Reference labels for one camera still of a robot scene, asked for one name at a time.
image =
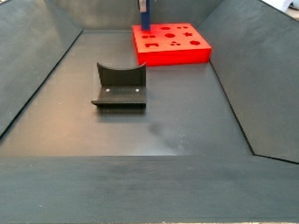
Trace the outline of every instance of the bin floor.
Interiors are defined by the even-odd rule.
[[[249,154],[211,64],[148,67],[145,111],[100,111],[90,104],[97,62],[136,66],[131,32],[78,37],[4,136],[0,156]]]

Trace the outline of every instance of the white wall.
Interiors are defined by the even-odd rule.
[[[293,0],[263,0],[263,1],[271,4],[273,7],[276,7],[280,11],[285,11],[288,5]]]

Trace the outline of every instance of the black bracket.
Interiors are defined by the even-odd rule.
[[[96,106],[145,107],[145,64],[136,68],[113,69],[97,63],[100,90]]]

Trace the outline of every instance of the gray panel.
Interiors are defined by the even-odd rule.
[[[1,223],[299,221],[299,166],[261,157],[0,159]]]
[[[0,135],[61,59],[80,28],[49,1],[0,7]]]
[[[129,30],[140,24],[136,0],[53,0],[86,30]],[[221,0],[155,0],[152,23],[199,25]]]
[[[148,67],[145,113],[100,114],[97,62],[136,66],[129,31],[80,35],[0,156],[251,155],[209,64]]]
[[[257,155],[299,162],[299,24],[260,1],[225,0],[200,26]]]

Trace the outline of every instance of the red block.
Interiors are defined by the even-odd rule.
[[[207,63],[211,46],[191,24],[152,24],[151,31],[133,25],[137,64],[149,67]]]

